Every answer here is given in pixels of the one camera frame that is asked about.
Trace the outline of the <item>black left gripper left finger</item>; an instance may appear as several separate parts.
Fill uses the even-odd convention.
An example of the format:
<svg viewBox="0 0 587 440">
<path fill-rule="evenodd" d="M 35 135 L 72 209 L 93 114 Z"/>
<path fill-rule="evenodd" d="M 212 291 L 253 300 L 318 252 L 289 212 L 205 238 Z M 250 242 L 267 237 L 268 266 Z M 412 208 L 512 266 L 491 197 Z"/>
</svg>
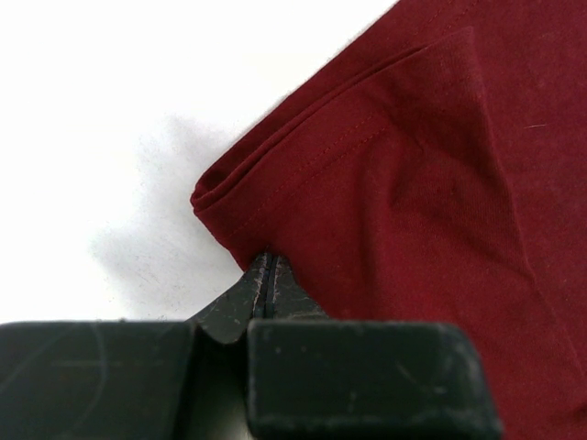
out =
<svg viewBox="0 0 587 440">
<path fill-rule="evenodd" d="M 185 321 L 1 328 L 4 439 L 248 439 L 246 331 L 271 256 Z"/>
</svg>

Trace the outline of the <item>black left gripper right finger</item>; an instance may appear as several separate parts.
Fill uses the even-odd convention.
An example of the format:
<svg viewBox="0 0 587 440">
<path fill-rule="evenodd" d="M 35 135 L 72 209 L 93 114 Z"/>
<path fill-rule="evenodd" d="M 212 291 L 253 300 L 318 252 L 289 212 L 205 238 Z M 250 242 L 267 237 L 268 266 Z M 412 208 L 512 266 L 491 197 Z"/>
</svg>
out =
<svg viewBox="0 0 587 440">
<path fill-rule="evenodd" d="M 269 254 L 246 333 L 246 409 L 259 439 L 499 439 L 481 359 L 452 324 L 343 321 Z"/>
</svg>

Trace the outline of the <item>dark red t shirt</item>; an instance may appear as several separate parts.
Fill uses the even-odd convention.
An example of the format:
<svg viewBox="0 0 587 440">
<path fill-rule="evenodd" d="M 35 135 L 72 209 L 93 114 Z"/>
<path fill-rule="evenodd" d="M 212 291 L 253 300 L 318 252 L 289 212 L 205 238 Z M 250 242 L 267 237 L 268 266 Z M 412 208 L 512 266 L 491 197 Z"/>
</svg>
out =
<svg viewBox="0 0 587 440">
<path fill-rule="evenodd" d="M 586 436 L 583 1 L 397 3 L 191 203 L 337 318 L 462 328 L 507 438 Z"/>
</svg>

